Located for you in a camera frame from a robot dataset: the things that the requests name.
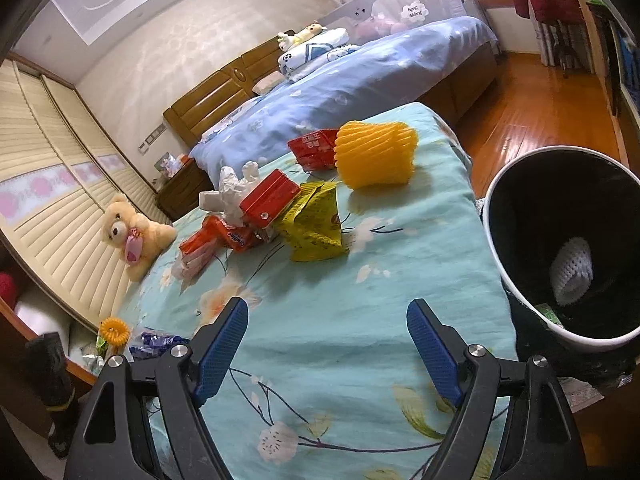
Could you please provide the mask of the blue snack wrapper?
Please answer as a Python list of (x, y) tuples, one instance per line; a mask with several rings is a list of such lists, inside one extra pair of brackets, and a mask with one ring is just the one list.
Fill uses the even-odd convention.
[(129, 344), (129, 353), (134, 361), (155, 359), (177, 344), (188, 344), (188, 338), (179, 335), (158, 332), (157, 330), (144, 330), (134, 336)]

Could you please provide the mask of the green snack wrapper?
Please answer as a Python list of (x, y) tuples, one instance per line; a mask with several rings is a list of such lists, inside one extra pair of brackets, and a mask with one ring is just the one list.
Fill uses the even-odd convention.
[(555, 310), (552, 309), (548, 304), (536, 304), (535, 309), (538, 313), (540, 313), (547, 321), (552, 323), (555, 326), (563, 328), (563, 324), (555, 313)]

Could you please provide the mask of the white foam sleeve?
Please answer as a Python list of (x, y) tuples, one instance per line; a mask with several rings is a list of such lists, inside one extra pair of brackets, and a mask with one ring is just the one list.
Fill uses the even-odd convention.
[(555, 302), (565, 307), (574, 304), (586, 292), (593, 280), (591, 252), (582, 237), (568, 240), (554, 258), (549, 271)]

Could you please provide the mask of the white tissue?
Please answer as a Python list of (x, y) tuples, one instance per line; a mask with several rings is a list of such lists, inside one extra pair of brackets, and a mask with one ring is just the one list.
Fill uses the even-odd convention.
[(259, 182), (259, 165), (254, 160), (249, 160), (242, 166), (240, 176), (230, 166), (221, 168), (218, 192), (222, 203), (224, 221), (230, 226), (242, 226), (244, 224), (244, 212), (240, 207), (240, 203), (256, 188)]

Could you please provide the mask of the red snack box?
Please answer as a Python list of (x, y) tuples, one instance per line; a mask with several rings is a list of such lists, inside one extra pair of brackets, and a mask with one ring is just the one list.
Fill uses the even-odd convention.
[(300, 187), (279, 169), (273, 169), (242, 199), (240, 209), (246, 223), (265, 229), (300, 193)]

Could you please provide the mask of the yellow snack bag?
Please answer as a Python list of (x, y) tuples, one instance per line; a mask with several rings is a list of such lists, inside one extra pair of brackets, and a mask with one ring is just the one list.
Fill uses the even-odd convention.
[(337, 208), (335, 182), (307, 182), (274, 224), (291, 248), (294, 262), (314, 262), (348, 254)]

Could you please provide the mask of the yellow foam fruit net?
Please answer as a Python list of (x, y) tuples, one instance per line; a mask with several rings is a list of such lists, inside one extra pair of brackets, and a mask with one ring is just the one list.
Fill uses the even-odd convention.
[(414, 174), (418, 133), (404, 122), (346, 122), (338, 129), (334, 164), (352, 190), (405, 185)]

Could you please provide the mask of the red wrapper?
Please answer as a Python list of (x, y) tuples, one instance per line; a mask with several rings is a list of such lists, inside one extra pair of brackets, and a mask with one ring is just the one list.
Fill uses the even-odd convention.
[(337, 133), (337, 129), (320, 129), (305, 133), (289, 140), (288, 148), (306, 172), (333, 169)]

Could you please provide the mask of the red chip bag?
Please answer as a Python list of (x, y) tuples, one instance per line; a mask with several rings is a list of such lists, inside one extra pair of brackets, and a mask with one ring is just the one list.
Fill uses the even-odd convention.
[(182, 242), (179, 248), (183, 255), (190, 255), (208, 243), (234, 252), (246, 252), (262, 244), (262, 240), (250, 226), (232, 226), (216, 214), (209, 214), (204, 218), (201, 229)]

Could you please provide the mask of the white foam block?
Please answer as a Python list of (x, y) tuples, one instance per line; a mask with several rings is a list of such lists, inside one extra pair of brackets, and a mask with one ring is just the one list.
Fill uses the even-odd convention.
[(201, 191), (198, 193), (198, 206), (205, 211), (223, 211), (224, 200), (218, 191)]

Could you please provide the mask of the beige teddy bear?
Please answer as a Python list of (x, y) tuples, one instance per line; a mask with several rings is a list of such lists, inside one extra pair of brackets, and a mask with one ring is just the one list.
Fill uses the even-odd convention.
[(137, 212), (122, 193), (115, 194), (107, 205), (101, 234), (106, 244), (118, 250), (128, 278), (135, 283), (142, 281), (156, 258), (177, 238), (173, 226)]

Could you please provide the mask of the blue patterned pillow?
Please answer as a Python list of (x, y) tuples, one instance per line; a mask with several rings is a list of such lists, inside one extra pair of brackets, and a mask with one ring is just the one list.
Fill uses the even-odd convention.
[(249, 99), (248, 101), (241, 104), (235, 110), (232, 110), (229, 114), (218, 120), (215, 125), (208, 128), (201, 136), (201, 142), (207, 142), (209, 139), (213, 139), (218, 133), (221, 133), (222, 130), (230, 127), (234, 122), (236, 122), (240, 117), (245, 115), (249, 110), (251, 110), (254, 106), (256, 106), (262, 98), (260, 96), (256, 96), (256, 98)]

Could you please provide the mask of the blue bed cover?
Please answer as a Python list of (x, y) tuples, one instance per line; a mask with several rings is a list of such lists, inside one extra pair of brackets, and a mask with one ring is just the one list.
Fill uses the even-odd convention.
[(459, 16), (370, 41), (299, 81), (279, 84), (213, 139), (199, 140), (190, 156), (217, 184), (223, 166), (239, 171), (249, 160), (272, 162), (305, 133), (420, 100), (474, 54), (491, 54), (496, 39), (482, 21)]

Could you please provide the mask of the beige pillow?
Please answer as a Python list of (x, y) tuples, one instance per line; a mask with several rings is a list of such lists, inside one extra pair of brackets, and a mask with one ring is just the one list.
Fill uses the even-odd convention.
[(255, 82), (252, 91), (256, 96), (265, 96), (285, 81), (286, 77), (276, 70)]

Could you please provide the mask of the yellow plush dog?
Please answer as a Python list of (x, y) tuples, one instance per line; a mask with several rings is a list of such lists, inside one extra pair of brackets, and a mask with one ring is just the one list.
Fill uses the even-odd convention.
[(314, 22), (295, 34), (279, 32), (277, 34), (278, 47), (282, 52), (288, 52), (288, 50), (291, 50), (292, 48), (311, 40), (315, 36), (322, 34), (325, 30), (326, 28), (324, 26)]

